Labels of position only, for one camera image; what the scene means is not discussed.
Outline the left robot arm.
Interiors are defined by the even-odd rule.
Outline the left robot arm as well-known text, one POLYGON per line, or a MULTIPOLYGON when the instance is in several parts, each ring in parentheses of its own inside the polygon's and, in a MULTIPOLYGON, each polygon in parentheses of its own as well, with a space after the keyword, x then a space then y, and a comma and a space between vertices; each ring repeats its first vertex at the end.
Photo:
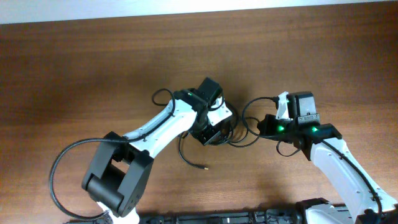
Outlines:
POLYGON ((184 132, 207 145, 231 116, 220 84, 206 78, 198 88, 172 93, 167 106, 139 129, 108 133, 81 184, 104 211, 93 223, 139 223, 135 207, 161 150, 184 132))

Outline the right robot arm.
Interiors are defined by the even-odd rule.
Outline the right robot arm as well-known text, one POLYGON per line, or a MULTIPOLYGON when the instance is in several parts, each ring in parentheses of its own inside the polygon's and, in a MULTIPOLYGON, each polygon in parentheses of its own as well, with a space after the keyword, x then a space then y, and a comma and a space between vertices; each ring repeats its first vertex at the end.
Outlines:
POLYGON ((338 192, 345 210, 324 198, 297 203, 304 223, 397 223, 397 199, 386 193, 354 158, 342 134, 321 124, 311 92, 283 92, 271 98, 275 115, 257 125, 262 138, 293 144, 319 168, 338 192))

